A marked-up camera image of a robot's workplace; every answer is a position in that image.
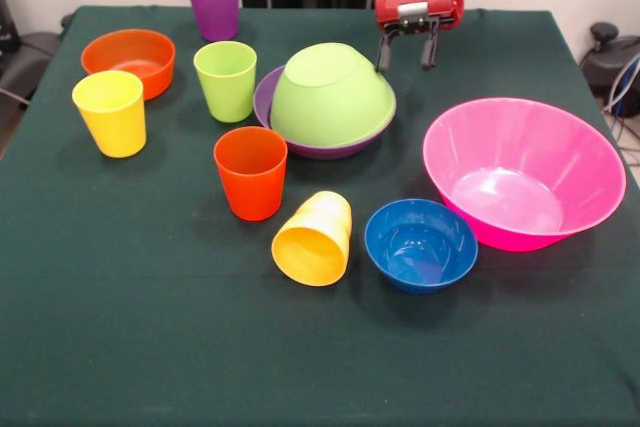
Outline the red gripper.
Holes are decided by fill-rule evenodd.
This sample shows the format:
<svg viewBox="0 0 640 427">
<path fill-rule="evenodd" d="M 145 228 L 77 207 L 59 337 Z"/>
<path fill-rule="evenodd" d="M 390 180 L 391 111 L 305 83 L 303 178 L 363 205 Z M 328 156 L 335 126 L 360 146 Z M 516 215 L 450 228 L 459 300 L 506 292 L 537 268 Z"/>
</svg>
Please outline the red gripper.
<svg viewBox="0 0 640 427">
<path fill-rule="evenodd" d="M 405 32 L 427 32 L 421 68 L 436 65 L 439 30 L 456 28 L 464 16 L 464 0 L 374 0 L 376 22 L 381 30 L 398 28 Z M 387 73 L 392 60 L 392 42 L 397 30 L 385 31 L 378 47 L 376 71 Z"/>
</svg>

